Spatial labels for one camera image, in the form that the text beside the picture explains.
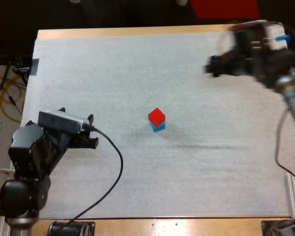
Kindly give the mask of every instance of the black cable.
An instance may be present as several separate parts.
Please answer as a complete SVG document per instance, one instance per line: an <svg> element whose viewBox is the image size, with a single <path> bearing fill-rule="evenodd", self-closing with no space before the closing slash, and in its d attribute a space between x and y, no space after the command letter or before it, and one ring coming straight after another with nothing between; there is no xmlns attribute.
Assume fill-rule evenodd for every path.
<svg viewBox="0 0 295 236"><path fill-rule="evenodd" d="M82 211L80 214L78 214L77 216L75 216L74 218L72 218L71 220L69 220L65 225L63 225L58 233L64 228L67 227L68 225L70 225L73 221L77 220L78 218L80 218L80 216L84 215L85 213L87 213L89 210L91 210L93 207L95 207L96 205L98 205L102 200L104 200L104 198L107 197L107 195L113 190L113 188L116 186L116 184L119 182L121 175L122 175L122 171L123 171L123 157L121 152L119 151L118 147L116 147L116 145L113 143L113 141L106 135L104 134L102 131L96 129L95 127L88 125L88 124L84 124L83 128L86 131L94 131L97 132L99 134L101 134L104 138L106 138L108 140L108 142L114 147L114 149L117 151L119 158L120 158L120 172L119 175L116 179L116 181L114 182L114 184L110 187L110 189L103 195L103 197L101 197L99 200L97 200L94 204L92 204L91 206L89 206L88 208L86 208L84 211Z"/></svg>
<svg viewBox="0 0 295 236"><path fill-rule="evenodd" d="M285 118L286 118L288 112L289 112L288 108L284 110L284 112L282 113L281 118L279 120L279 123L277 125L277 128L276 128L276 144L275 144L274 157L275 157L275 162L279 167L281 167L283 170L287 171L288 173L290 173L292 176L295 177L295 174L293 172L291 172L289 169L287 169L286 167L282 166L279 163L279 152L280 152L282 127L283 127L283 124L284 124L284 121L285 121Z"/></svg>
<svg viewBox="0 0 295 236"><path fill-rule="evenodd" d="M18 108L18 106L16 105L16 102L14 101L13 97L9 94L9 92L4 87L3 87L3 90L8 94L8 98L9 98L10 102L16 107L16 109L18 110L18 112L22 115L22 112Z"/></svg>

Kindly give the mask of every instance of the blue cube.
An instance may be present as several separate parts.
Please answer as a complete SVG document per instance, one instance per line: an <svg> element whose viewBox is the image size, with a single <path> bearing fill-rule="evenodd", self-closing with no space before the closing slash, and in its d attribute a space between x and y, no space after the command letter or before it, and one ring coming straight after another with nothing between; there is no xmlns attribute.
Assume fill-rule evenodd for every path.
<svg viewBox="0 0 295 236"><path fill-rule="evenodd" d="M156 131L160 131L162 129L165 129L165 122L161 123L158 127L156 127L154 124L151 123L151 126L152 126L152 130L154 132Z"/></svg>

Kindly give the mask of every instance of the wire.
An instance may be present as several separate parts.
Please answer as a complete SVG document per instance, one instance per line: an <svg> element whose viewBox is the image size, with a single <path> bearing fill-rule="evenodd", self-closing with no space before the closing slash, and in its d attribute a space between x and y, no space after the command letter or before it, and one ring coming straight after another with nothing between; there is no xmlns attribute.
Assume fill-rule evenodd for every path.
<svg viewBox="0 0 295 236"><path fill-rule="evenodd" d="M5 92L8 94L8 98L9 98L10 102L16 107L16 109L18 110L18 112L22 115L21 110L20 110L20 109L18 108L18 106L16 105L16 102L14 101L13 97L12 97L12 96L9 94L9 92L7 91L7 88L3 87L2 90L5 91ZM0 96L1 100L3 99L3 97L4 97L4 93L2 92L2 93L1 93L1 96ZM2 109L2 112L3 112L3 113L5 114L5 116L7 116L9 119L18 122L18 120L9 117L9 116L6 114L6 112L3 111L3 109Z"/></svg>
<svg viewBox="0 0 295 236"><path fill-rule="evenodd" d="M114 182L114 184L110 187L110 189L103 195L103 197L101 197L99 200L97 200L94 204L90 205L88 208L86 208L84 211L82 211L80 214L78 214L77 216L75 216L74 218L72 218L71 220L69 220L65 225L63 225L59 230L58 233L64 228L67 227L68 225L70 225L72 222L74 222L75 220L77 220L78 218L80 218L82 215L84 215L85 213L87 213L89 210L91 210L93 207L95 207L96 205L98 205L102 200L104 200L104 198L107 197L107 195L113 190L113 188L116 186L116 184L119 182L121 175L122 175L122 171L123 171L123 157L121 152L119 151L118 147L116 147L116 145L114 144L114 142L106 135L104 134L102 131L94 128L91 125L86 125L84 127L85 130L88 131L94 131L97 132L99 134L101 134L104 138L107 139L107 141L114 147L114 149L117 151L119 158L120 158L120 171L119 171L119 175L116 179L116 181Z"/></svg>
<svg viewBox="0 0 295 236"><path fill-rule="evenodd" d="M292 176L295 177L295 174L293 172L291 172L289 169L287 169L286 167L282 166L280 163L279 163L279 152L280 152L280 143L281 143L281 135L282 135L282 127L283 127L283 124L284 124L284 121L286 119L286 116L289 112L289 109L285 109L284 112L282 113L281 115L281 118L279 120L279 123L277 125L277 128L276 128L276 141L275 141L275 162L276 164L281 167L283 170L287 171L288 173L290 173Z"/></svg>

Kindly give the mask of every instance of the yellow cable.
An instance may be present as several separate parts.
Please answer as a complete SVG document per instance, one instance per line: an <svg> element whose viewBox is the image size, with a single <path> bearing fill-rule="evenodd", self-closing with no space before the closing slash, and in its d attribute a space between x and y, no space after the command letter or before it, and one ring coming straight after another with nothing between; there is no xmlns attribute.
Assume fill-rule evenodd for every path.
<svg viewBox="0 0 295 236"><path fill-rule="evenodd" d="M14 86L16 86L16 87L19 89L19 96L18 96L18 98L14 99L15 102L19 101L19 100L21 99L21 97L22 97L22 90L21 90L21 87L19 87L17 84L14 84L13 82L12 82L12 83L9 82L9 83L7 83L7 85L9 85L9 86L7 86L7 88L9 88L11 85L14 85ZM3 97L3 101L4 101L5 103L12 104L9 100L6 100L5 97Z"/></svg>
<svg viewBox="0 0 295 236"><path fill-rule="evenodd" d="M12 80L13 80L13 81L16 81L19 77L20 77L19 75L16 75ZM21 121L20 121L19 119L14 119L14 118L12 118L11 116L9 116L9 115L6 113L6 111L4 110L4 108L3 108L3 104L2 104L2 102L3 102L3 100L4 100L4 94L5 94L6 90L7 90L10 86L11 86L11 84L7 84L6 87L4 87L4 89L2 89L1 96L0 96L0 108L1 108L2 113L3 113L3 114L4 114L9 120L14 121L14 122L16 122L16 123L21 123Z"/></svg>

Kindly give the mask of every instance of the red cube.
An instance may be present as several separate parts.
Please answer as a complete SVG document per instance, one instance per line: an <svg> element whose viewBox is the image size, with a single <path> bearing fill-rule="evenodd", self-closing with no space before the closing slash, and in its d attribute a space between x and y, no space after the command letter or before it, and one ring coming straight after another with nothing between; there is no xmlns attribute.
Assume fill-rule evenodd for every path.
<svg viewBox="0 0 295 236"><path fill-rule="evenodd" d="M155 127L158 127L165 121L165 114L157 107L150 112L148 119Z"/></svg>

